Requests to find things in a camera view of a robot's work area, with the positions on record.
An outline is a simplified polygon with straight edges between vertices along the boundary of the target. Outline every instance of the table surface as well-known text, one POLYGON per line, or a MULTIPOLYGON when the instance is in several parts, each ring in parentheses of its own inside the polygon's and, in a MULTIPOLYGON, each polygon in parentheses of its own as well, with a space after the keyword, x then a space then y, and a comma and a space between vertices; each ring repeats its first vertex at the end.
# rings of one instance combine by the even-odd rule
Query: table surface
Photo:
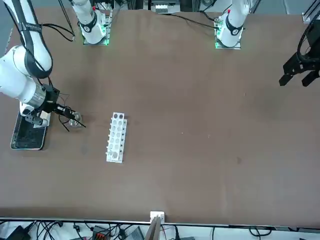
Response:
MULTIPOLYGON (((36 12, 67 26, 58 8, 36 12)), ((1 95, 0 215, 319 226, 320 81, 278 84, 305 27, 250 14, 241 50, 146 10, 120 11, 109 46, 44 29, 52 82, 87 128, 69 133, 54 115, 42 151, 11 150, 18 101, 1 95), (128 120, 123 164, 106 162, 113 112, 128 120)))

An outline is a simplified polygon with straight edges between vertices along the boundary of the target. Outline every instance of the white bracket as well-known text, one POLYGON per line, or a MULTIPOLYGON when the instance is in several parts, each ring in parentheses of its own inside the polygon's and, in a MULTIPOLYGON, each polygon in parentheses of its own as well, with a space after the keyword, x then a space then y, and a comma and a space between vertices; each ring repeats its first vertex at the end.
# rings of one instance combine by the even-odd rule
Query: white bracket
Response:
POLYGON ((150 212, 150 223, 156 217, 161 218, 161 224, 165 224, 165 212, 164 211, 151 211, 150 212))

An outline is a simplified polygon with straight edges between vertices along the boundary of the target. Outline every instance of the wire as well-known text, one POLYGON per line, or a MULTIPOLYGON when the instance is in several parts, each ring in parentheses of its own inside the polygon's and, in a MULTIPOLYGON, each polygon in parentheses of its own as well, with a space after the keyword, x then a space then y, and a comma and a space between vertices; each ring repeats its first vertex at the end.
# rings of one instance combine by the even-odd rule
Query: wire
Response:
POLYGON ((300 227, 297 227, 296 230, 292 229, 291 227, 288 227, 288 229, 290 230, 290 232, 299 232, 300 227))
POLYGON ((47 238, 47 235, 49 234, 49 237, 50 237, 50 239, 51 240, 55 240, 55 238, 51 235, 51 233, 50 233, 50 230, 51 230, 51 228, 55 225, 55 224, 57 224, 57 222, 54 222, 50 227, 48 227, 48 225, 45 223, 45 222, 43 222, 43 223, 41 223, 41 225, 44 227, 44 225, 45 225, 45 229, 46 229, 46 232, 45 232, 45 234, 44 234, 44 236, 43 236, 43 240, 45 240, 46 238, 47 238))
POLYGON ((207 24, 204 24, 204 23, 201 23, 201 22, 198 22, 198 21, 195 21, 195 20, 192 20, 192 19, 189 19, 189 18, 186 18, 184 16, 179 16, 179 15, 175 15, 175 14, 171 14, 171 16, 175 16, 175 17, 178 17, 178 18, 181 18, 181 19, 184 19, 184 20, 187 20, 189 22, 192 22, 192 23, 195 23, 195 24, 199 24, 201 26, 205 26, 205 27, 208 27, 208 28, 212 28, 212 29, 216 29, 218 30, 219 28, 216 27, 216 26, 210 26, 210 25, 207 25, 207 24))
POLYGON ((263 234, 261 234, 261 233, 259 232, 258 228, 256 228, 256 227, 254 227, 253 229, 256 230, 257 234, 254 234, 254 233, 252 232, 252 229, 251 229, 251 228, 249 228, 249 232, 251 233, 252 236, 259 238, 259 240, 261 239, 261 237, 269 236, 269 235, 272 233, 272 230, 271 230, 271 229, 269 230, 268 233, 263 233, 263 234))
POLYGON ((73 39, 67 38, 62 32, 60 32, 60 31, 59 31, 58 29, 56 29, 54 26, 46 26, 46 27, 56 30, 56 31, 57 31, 64 39, 66 39, 67 41, 69 41, 69 42, 73 42, 73 41, 74 41, 73 39))
POLYGON ((230 4, 230 6, 228 6, 225 10, 223 10, 223 14, 232 6, 232 3, 230 4))
POLYGON ((93 232, 94 231, 94 227, 93 226, 89 226, 86 222, 84 222, 84 224, 86 225, 86 227, 88 228, 88 229, 90 229, 90 231, 91 232, 93 232))
POLYGON ((213 0, 213 2, 212 2, 209 6, 207 6, 203 11, 205 11, 205 10, 213 7, 213 6, 215 5, 216 1, 218 1, 218 0, 213 0))
POLYGON ((207 13, 205 13, 205 11, 204 11, 204 10, 203 10, 203 11, 200 11, 200 13, 203 13, 207 19, 209 19, 209 20, 211 20, 211 21, 215 21, 215 19, 214 19, 214 18, 209 17, 209 16, 208 16, 208 14, 207 14, 207 13))
POLYGON ((175 240, 180 240, 179 231, 178 231, 177 226, 175 225, 174 228, 175 228, 175 240))
POLYGON ((163 231, 164 238, 165 238, 165 240, 167 240, 167 235, 166 235, 166 231, 164 229, 164 226, 161 225, 161 228, 162 228, 162 231, 163 231))
MULTIPOLYGON (((38 233, 39 233, 40 224, 42 224, 43 222, 44 222, 44 221, 39 221, 38 227, 37 227, 37 229, 36 229, 36 240, 39 240, 39 237, 41 236, 41 234, 44 232, 44 230, 46 230, 46 228, 43 228, 42 231, 40 232, 40 234, 38 234, 38 233)), ((51 223, 48 224, 48 226, 49 226, 50 224, 54 225, 55 223, 56 223, 56 221, 51 222, 51 223)))
POLYGON ((68 14, 67 14, 67 12, 66 12, 66 9, 65 9, 65 6, 64 6, 62 0, 58 0, 58 2, 59 2, 59 4, 60 4, 60 7, 61 7, 62 12, 63 12, 63 14, 64 14, 64 17, 65 17, 67 23, 69 24, 69 27, 70 27, 70 30, 71 30, 73 36, 75 36, 75 32, 74 32, 74 29, 73 29, 73 27, 72 27, 72 25, 71 25, 69 16, 68 16, 68 14))
POLYGON ((211 240, 214 240, 215 229, 216 229, 216 227, 214 226, 214 227, 212 228, 211 240))

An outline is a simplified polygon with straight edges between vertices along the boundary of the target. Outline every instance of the metal stand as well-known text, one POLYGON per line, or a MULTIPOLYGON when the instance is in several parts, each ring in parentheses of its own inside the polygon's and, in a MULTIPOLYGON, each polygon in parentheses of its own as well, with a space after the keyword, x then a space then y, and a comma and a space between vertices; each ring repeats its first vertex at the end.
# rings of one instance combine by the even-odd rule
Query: metal stand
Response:
POLYGON ((165 223, 165 213, 163 211, 150 212, 150 227, 144 240, 159 240, 161 224, 165 223))
POLYGON ((313 3, 308 7, 308 9, 302 13, 302 20, 304 24, 310 23, 311 19, 320 10, 320 0, 314 0, 313 3))

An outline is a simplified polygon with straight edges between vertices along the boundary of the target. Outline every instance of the robotic arm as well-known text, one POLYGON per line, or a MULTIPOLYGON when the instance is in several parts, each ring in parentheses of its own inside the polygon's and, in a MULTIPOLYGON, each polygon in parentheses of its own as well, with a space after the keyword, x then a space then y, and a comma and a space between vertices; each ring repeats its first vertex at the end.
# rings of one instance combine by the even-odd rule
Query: robotic arm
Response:
POLYGON ((90 0, 70 0, 70 3, 79 20, 82 35, 89 44, 97 44, 106 37, 107 33, 103 32, 90 0))
POLYGON ((232 0, 230 9, 222 15, 223 25, 217 36, 224 46, 232 48, 237 45, 249 10, 248 0, 232 0))
POLYGON ((53 59, 42 35, 31 0, 3 0, 10 8, 20 32, 22 45, 14 46, 0 58, 0 92, 20 101, 20 113, 35 127, 49 122, 41 113, 51 112, 77 121, 70 107, 57 103, 60 91, 50 85, 36 83, 33 78, 49 77, 53 59))

